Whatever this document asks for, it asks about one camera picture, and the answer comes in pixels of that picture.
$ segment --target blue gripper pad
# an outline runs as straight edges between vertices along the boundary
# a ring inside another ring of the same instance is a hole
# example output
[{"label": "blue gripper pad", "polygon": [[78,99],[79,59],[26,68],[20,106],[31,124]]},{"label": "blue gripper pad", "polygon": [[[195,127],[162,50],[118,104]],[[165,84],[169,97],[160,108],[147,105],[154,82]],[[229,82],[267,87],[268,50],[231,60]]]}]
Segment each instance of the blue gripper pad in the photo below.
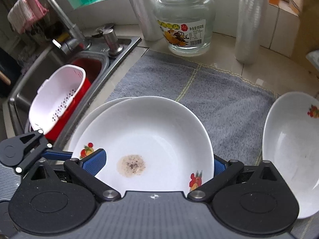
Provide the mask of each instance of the blue gripper pad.
[{"label": "blue gripper pad", "polygon": [[72,153],[65,151],[47,150],[41,156],[46,158],[47,160],[66,161],[71,158]]},{"label": "blue gripper pad", "polygon": [[84,170],[95,176],[106,164],[106,152],[104,149],[98,149],[80,162]]},{"label": "blue gripper pad", "polygon": [[214,159],[214,177],[226,170],[226,166],[220,161]]}]

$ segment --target jar label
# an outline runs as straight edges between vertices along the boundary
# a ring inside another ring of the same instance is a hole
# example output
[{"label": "jar label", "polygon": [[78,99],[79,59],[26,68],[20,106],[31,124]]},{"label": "jar label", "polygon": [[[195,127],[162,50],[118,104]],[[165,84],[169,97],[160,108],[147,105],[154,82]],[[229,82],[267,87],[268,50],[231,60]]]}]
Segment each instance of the jar label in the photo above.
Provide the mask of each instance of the jar label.
[{"label": "jar label", "polygon": [[168,23],[157,20],[167,41],[179,47],[195,47],[204,43],[206,20],[190,23]]}]

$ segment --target white bowl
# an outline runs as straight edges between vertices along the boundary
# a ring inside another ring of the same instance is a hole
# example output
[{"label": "white bowl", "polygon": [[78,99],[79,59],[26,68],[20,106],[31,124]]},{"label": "white bowl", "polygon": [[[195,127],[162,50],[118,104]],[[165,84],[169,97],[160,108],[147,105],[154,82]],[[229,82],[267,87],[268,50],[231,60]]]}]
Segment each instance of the white bowl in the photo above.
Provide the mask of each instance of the white bowl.
[{"label": "white bowl", "polygon": [[107,155],[96,177],[122,196],[128,190],[187,195],[191,176],[194,189],[214,174],[212,145],[202,123],[185,106],[162,97],[136,97],[108,108],[84,131],[72,157],[79,158],[89,143]]},{"label": "white bowl", "polygon": [[276,166],[299,203],[299,219],[319,210],[319,101],[289,92],[272,105],[264,127],[263,159]]},{"label": "white bowl", "polygon": [[132,98],[135,98],[135,97],[123,97],[123,98],[118,98],[118,99],[109,101],[109,102],[104,103],[101,106],[97,107],[90,114],[88,114],[84,118],[84,120],[82,120],[81,123],[77,126],[75,132],[73,133],[73,135],[70,139],[67,151],[74,152],[75,147],[76,147],[77,143],[79,142],[80,137],[82,136],[84,131],[87,129],[87,127],[92,123],[92,121],[95,120],[95,118],[97,118],[98,115],[100,115],[103,111],[105,111],[109,107],[111,107],[119,102],[125,101],[127,99],[132,99]]}]

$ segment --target dish towel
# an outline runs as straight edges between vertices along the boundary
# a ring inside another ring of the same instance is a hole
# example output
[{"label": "dish towel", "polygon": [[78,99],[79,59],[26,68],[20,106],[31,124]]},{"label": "dish towel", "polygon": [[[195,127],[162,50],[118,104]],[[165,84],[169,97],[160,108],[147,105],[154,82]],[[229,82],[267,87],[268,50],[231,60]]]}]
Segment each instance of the dish towel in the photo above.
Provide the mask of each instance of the dish towel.
[{"label": "dish towel", "polygon": [[8,13],[8,21],[19,34],[22,34],[48,11],[39,0],[18,0]]},{"label": "dish towel", "polygon": [[246,165],[261,161],[264,124],[277,94],[237,74],[149,50],[107,100],[145,95],[166,97],[190,109],[220,158]]}]

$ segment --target white tile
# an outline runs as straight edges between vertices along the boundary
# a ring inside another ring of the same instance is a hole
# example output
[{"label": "white tile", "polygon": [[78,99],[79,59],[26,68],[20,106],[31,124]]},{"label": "white tile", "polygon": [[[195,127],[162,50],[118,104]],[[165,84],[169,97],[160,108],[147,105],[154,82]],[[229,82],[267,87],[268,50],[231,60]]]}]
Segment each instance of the white tile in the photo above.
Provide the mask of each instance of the white tile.
[{"label": "white tile", "polygon": [[263,87],[279,94],[302,91],[314,96],[319,91],[316,75],[291,59],[263,47],[256,63],[244,65],[242,76],[253,83],[259,79]]},{"label": "white tile", "polygon": [[137,24],[135,25],[115,25],[114,31],[116,35],[121,36],[138,36],[143,38],[141,29]]},{"label": "white tile", "polygon": [[233,37],[213,33],[209,50],[205,54],[197,57],[182,57],[174,55],[168,49],[167,42],[164,38],[151,44],[150,49],[166,54],[171,54],[185,60],[191,60],[222,70],[241,74],[243,66],[234,57],[235,42],[236,39]]},{"label": "white tile", "polygon": [[[213,31],[236,37],[239,0],[214,0],[216,4],[216,19]],[[268,5],[264,24],[261,30],[260,44],[269,48],[278,17],[278,7]]]},{"label": "white tile", "polygon": [[81,19],[83,19],[83,16],[80,15],[76,10],[67,13],[67,16],[69,17],[71,22],[76,24],[80,29],[84,29],[85,28],[85,25],[84,25],[83,21],[81,20]]},{"label": "white tile", "polygon": [[283,9],[284,11],[287,11],[287,12],[289,12],[289,13],[295,15],[295,16],[298,16],[298,14],[295,13],[293,11],[293,9],[291,9],[291,7],[289,6],[289,3],[287,3],[287,2],[285,2],[283,0],[280,0],[278,6],[279,6],[280,9]]},{"label": "white tile", "polygon": [[74,14],[81,19],[85,28],[98,27],[106,23],[138,23],[129,0],[102,0],[77,8]]},{"label": "white tile", "polygon": [[236,37],[239,0],[214,0],[216,19],[213,32]]},{"label": "white tile", "polygon": [[290,57],[299,29],[299,17],[280,9],[270,49]]},{"label": "white tile", "polygon": [[268,5],[263,26],[260,32],[260,45],[263,47],[270,48],[278,13],[279,8],[277,6],[271,4]]}]

